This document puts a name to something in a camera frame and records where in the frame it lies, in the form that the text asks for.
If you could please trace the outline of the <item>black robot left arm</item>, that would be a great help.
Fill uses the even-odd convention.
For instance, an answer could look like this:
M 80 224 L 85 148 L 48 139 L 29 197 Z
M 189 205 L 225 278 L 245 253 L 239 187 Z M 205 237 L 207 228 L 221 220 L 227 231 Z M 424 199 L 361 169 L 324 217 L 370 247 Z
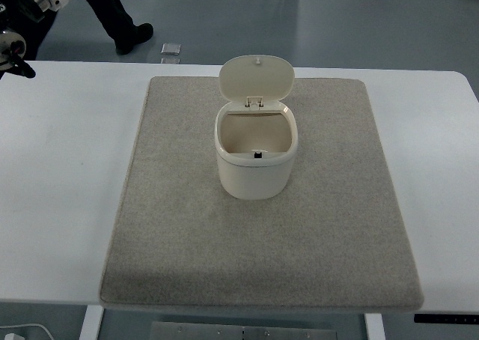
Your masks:
M 2 75 L 10 73 L 27 79 L 36 76 L 28 64 L 40 43 L 33 33 L 60 5 L 60 0 L 1 0 Z

